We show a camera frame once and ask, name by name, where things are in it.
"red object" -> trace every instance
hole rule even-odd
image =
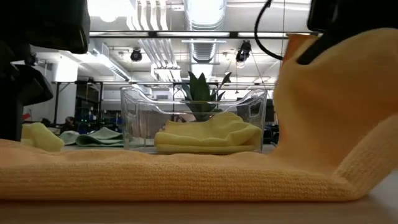
[[[22,115],[22,119],[26,120],[28,118],[30,118],[30,114],[29,113],[26,113],[26,114]]]

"person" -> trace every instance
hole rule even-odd
[[[44,126],[46,127],[49,127],[51,125],[51,122],[47,118],[43,118],[41,123],[44,124]]]
[[[65,118],[65,124],[62,125],[60,134],[65,131],[76,131],[75,118],[72,116]]]

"ventilation duct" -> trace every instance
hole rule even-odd
[[[109,57],[109,48],[106,44],[91,41],[89,46],[89,50],[87,54],[94,56],[100,63],[105,65],[114,75],[114,81],[127,81],[134,82],[136,80],[132,79],[131,74],[126,71],[117,61],[113,60]],[[144,87],[142,85],[135,85],[136,88],[139,88],[143,93],[150,95],[152,90],[150,88]]]
[[[185,19],[188,30],[221,30],[226,11],[227,0],[184,0]],[[191,43],[191,71],[199,76],[202,72],[209,77],[215,62],[217,43]]]

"microfiber cloth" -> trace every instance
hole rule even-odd
[[[80,134],[76,131],[64,131],[60,134],[59,138],[65,143],[66,146],[76,143],[76,139]]]
[[[220,113],[205,122],[167,121],[155,135],[159,152],[241,152],[261,148],[262,131],[234,113]]]
[[[48,152],[59,152],[63,147],[63,141],[42,123],[23,124],[21,142]]]
[[[101,128],[92,134],[79,135],[76,144],[85,147],[123,147],[123,134]]]
[[[365,32],[297,65],[308,44],[280,71],[280,140],[270,154],[54,153],[2,140],[0,199],[342,202],[366,195],[398,165],[398,30]]]

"spotlight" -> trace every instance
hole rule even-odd
[[[236,62],[238,63],[245,62],[250,56],[250,51],[251,51],[250,41],[244,40],[241,48],[238,50],[238,53],[236,54]]]
[[[141,49],[133,49],[130,55],[133,62],[139,62],[142,59]]]

